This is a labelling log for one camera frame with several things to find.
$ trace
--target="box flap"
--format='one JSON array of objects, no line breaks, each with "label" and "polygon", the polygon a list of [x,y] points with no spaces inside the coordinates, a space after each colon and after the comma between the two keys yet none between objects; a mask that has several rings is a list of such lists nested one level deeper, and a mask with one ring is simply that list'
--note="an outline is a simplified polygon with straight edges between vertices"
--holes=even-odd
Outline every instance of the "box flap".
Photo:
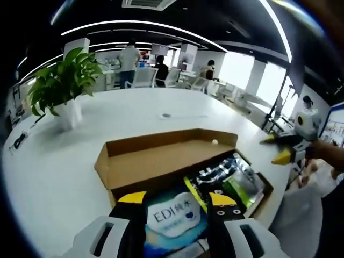
[{"label": "box flap", "polygon": [[107,189],[120,188],[231,151],[237,138],[232,133],[192,129],[110,141],[95,168]]}]

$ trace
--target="package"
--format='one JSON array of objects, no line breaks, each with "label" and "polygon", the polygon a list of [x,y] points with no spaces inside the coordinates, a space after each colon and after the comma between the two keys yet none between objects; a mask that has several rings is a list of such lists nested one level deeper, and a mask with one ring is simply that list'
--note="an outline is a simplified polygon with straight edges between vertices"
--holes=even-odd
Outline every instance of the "package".
[{"label": "package", "polygon": [[183,257],[183,253],[191,257],[190,252],[197,253],[197,257],[204,252],[199,250],[199,244],[198,248],[190,246],[204,238],[206,214],[185,185],[155,195],[146,201],[146,206],[145,257],[166,256],[178,250],[178,257]]},{"label": "package", "polygon": [[209,192],[234,199],[246,217],[253,213],[264,197],[265,183],[237,152],[220,163],[185,177],[184,181],[205,211]]}]

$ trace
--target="potted plant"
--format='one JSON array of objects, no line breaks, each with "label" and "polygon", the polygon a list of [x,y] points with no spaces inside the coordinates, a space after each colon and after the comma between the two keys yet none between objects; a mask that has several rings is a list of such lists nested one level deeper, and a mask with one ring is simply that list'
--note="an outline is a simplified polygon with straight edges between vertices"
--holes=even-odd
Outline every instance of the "potted plant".
[{"label": "potted plant", "polygon": [[95,78],[103,74],[95,54],[81,53],[82,49],[72,49],[63,61],[36,72],[36,82],[28,92],[32,113],[43,116],[49,109],[64,130],[74,128],[81,121],[80,104],[75,101],[76,97],[82,94],[93,96]]}]

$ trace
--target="green leaves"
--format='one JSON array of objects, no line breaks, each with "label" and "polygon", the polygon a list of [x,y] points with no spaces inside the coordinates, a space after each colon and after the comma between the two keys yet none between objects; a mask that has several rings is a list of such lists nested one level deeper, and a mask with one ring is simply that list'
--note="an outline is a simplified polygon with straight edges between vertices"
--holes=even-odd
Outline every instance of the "green leaves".
[{"label": "green leaves", "polygon": [[99,67],[101,64],[95,61],[94,53],[81,53],[82,49],[72,49],[65,60],[36,72],[37,81],[28,92],[35,116],[41,116],[36,103],[43,113],[49,109],[52,115],[58,116],[55,106],[67,104],[81,94],[93,96],[94,77],[103,74]]}]

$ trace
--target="air vent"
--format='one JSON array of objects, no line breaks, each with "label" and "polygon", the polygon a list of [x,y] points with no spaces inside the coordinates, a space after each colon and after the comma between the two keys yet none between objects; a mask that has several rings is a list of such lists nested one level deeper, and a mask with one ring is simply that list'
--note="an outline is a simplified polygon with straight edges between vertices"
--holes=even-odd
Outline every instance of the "air vent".
[{"label": "air vent", "polygon": [[123,0],[123,8],[140,8],[163,11],[177,0]]}]

